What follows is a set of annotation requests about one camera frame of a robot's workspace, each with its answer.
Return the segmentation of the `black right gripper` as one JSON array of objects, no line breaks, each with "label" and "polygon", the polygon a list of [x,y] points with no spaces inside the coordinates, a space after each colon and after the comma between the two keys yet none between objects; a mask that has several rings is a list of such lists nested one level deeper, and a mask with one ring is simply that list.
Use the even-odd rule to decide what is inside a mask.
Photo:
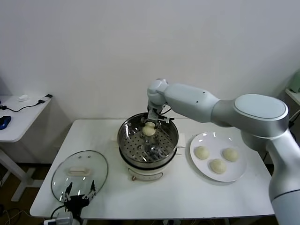
[{"label": "black right gripper", "polygon": [[[148,119],[149,120],[157,120],[155,122],[155,129],[160,129],[165,126],[168,126],[170,123],[170,118],[165,117],[163,115],[164,113],[165,106],[160,107],[160,108],[154,108],[150,105],[147,106],[148,110]],[[145,124],[147,122],[147,118],[141,118],[141,123]]]}]

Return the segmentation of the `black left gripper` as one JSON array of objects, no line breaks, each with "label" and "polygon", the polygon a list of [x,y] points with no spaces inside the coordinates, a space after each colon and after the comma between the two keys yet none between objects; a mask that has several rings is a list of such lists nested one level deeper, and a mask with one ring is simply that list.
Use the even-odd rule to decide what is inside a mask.
[{"label": "black left gripper", "polygon": [[96,195],[96,187],[94,180],[91,183],[90,191],[86,195],[74,195],[71,196],[70,192],[72,189],[73,183],[71,182],[66,190],[61,194],[62,200],[64,202],[64,206],[67,208],[68,211],[72,213],[81,213],[82,209],[89,205],[89,199],[93,199]]}]

